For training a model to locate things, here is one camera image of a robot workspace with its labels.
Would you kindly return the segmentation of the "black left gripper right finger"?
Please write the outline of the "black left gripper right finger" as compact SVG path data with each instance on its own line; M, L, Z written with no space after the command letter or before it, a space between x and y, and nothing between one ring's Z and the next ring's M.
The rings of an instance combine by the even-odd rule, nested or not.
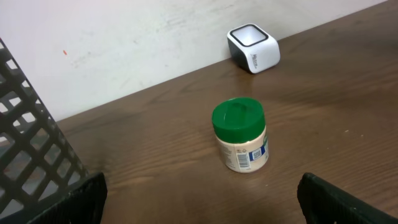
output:
M390 216L333 184L306 172L302 176L297 198L310 224L397 224Z

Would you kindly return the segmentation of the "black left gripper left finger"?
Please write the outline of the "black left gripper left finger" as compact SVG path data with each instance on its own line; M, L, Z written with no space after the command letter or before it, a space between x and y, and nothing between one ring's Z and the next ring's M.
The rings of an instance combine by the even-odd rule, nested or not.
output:
M74 183L65 196L35 216L30 223L100 224L107 193L104 174L91 174Z

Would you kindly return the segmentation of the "grey plastic mesh basket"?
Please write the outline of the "grey plastic mesh basket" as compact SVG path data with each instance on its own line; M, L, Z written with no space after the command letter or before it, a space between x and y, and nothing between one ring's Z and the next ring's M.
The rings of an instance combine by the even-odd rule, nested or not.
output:
M1 43L1 223L27 221L88 176L81 160Z

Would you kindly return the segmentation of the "green lid white jar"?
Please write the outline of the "green lid white jar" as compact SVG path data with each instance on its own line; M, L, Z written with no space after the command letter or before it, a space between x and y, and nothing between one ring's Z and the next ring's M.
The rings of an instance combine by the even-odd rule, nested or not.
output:
M267 126L261 103L238 97L220 103L211 121L225 165L239 173L259 170L269 158Z

